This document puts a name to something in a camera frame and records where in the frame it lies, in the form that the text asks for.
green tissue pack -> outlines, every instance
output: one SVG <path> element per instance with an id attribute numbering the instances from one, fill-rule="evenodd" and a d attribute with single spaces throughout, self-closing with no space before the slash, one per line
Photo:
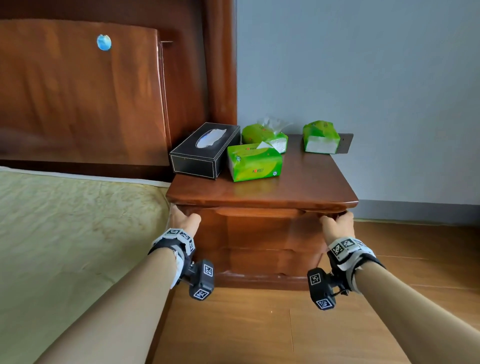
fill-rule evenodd
<path id="1" fill-rule="evenodd" d="M 340 136 L 333 124 L 317 120 L 303 127 L 305 152 L 335 154 L 340 143 Z"/>
<path id="2" fill-rule="evenodd" d="M 279 153 L 287 151 L 288 137 L 281 130 L 288 125 L 287 122 L 271 117 L 265 117 L 256 124 L 243 128 L 241 133 L 242 143 L 267 142 Z"/>
<path id="3" fill-rule="evenodd" d="M 282 156 L 265 142 L 229 146 L 227 153 L 234 182 L 275 177 L 282 172 Z"/>

forearm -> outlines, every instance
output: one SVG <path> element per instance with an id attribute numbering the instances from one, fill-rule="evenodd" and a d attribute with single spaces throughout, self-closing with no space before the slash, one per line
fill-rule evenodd
<path id="1" fill-rule="evenodd" d="M 480 362 L 480 332 L 381 266 L 365 263 L 355 280 L 413 364 Z"/>
<path id="2" fill-rule="evenodd" d="M 176 269 L 172 250 L 152 252 L 75 321 L 36 363 L 143 364 Z"/>

nightstand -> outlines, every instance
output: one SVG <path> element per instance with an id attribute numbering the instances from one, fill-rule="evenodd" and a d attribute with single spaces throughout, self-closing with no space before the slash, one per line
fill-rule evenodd
<path id="1" fill-rule="evenodd" d="M 176 175 L 167 199 L 202 223 L 195 260 L 215 265 L 216 286 L 307 290 L 307 271 L 326 251 L 321 215 L 355 207 L 357 196 L 330 155 L 305 153 L 288 136 L 279 177 L 233 182 Z"/>

tissue box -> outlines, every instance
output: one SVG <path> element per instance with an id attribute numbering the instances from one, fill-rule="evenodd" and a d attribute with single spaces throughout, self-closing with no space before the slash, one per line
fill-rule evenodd
<path id="1" fill-rule="evenodd" d="M 275 148 L 264 142 L 229 146 L 227 151 L 228 165 L 234 182 L 275 177 L 282 172 L 282 156 Z"/>
<path id="2" fill-rule="evenodd" d="M 303 127 L 303 143 L 305 152 L 334 154 L 340 136 L 331 122 L 318 120 Z"/>
<path id="3" fill-rule="evenodd" d="M 241 136 L 244 144 L 267 142 L 279 153 L 287 151 L 288 137 L 282 132 L 275 134 L 272 129 L 260 124 L 244 127 Z"/>
<path id="4" fill-rule="evenodd" d="M 240 144 L 237 125 L 206 122 L 170 152 L 173 171 L 216 180 L 227 159 L 227 147 Z"/>

mattress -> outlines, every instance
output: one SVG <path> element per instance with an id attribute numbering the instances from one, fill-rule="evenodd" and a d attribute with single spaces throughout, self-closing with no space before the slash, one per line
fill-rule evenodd
<path id="1" fill-rule="evenodd" d="M 0 363 L 33 363 L 145 256 L 167 186 L 0 167 Z"/>

